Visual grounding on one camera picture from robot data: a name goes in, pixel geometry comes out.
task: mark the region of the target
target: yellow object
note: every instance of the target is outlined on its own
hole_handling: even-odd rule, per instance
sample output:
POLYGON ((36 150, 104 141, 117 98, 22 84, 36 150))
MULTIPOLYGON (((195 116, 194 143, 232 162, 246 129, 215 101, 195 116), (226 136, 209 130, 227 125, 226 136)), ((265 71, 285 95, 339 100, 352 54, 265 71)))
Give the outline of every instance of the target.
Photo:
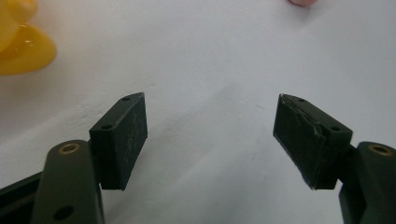
POLYGON ((31 72, 55 58, 52 40, 26 23, 36 12, 35 0, 0 0, 0 76, 31 72))

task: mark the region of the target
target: screw hole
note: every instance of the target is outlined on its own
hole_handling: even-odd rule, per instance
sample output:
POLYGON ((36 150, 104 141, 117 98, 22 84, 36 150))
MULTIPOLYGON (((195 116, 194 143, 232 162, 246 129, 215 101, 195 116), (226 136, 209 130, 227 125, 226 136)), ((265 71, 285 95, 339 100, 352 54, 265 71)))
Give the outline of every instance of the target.
POLYGON ((102 126, 102 129, 107 130, 107 129, 111 129, 113 127, 113 125, 105 125, 102 126))
POLYGON ((64 154, 64 155, 70 154, 70 153, 77 151, 78 149, 79 149, 79 144, 71 143, 71 144, 67 144, 67 145, 64 145, 61 148, 59 148, 59 153, 64 154))
POLYGON ((55 214, 53 215, 53 219, 57 221, 65 220, 68 217, 70 217, 73 214, 73 212, 74 212, 74 208, 72 206, 62 207, 55 212, 55 214))
POLYGON ((369 148, 373 152, 383 155, 383 156, 391 156, 392 155, 392 151, 387 147, 381 147, 379 145, 370 145, 369 148))

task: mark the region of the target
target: yellow plastic toy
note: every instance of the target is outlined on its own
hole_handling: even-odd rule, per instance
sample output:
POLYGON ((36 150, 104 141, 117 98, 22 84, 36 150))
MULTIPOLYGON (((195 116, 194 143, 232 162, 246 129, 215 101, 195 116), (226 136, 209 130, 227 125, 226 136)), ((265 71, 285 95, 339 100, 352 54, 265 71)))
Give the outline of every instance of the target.
POLYGON ((35 0, 0 0, 0 76, 31 72, 55 58, 52 40, 26 23, 36 12, 35 0))

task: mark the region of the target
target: white table surface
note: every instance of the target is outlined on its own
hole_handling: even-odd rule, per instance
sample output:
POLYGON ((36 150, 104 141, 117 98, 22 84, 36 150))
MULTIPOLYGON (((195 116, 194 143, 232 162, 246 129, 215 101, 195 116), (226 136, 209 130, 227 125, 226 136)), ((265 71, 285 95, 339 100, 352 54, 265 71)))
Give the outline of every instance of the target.
POLYGON ((58 56, 0 77, 0 188, 144 91, 148 140, 106 223, 343 223, 272 136, 277 96, 305 98, 396 147, 396 1, 39 1, 58 56))

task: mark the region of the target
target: pink object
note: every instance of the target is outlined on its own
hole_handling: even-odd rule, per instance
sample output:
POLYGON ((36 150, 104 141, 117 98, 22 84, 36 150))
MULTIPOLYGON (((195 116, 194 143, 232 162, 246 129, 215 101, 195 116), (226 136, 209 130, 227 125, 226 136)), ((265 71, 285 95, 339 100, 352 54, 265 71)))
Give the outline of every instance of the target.
POLYGON ((289 0, 289 1, 299 7, 309 7, 317 2, 317 0, 289 0))

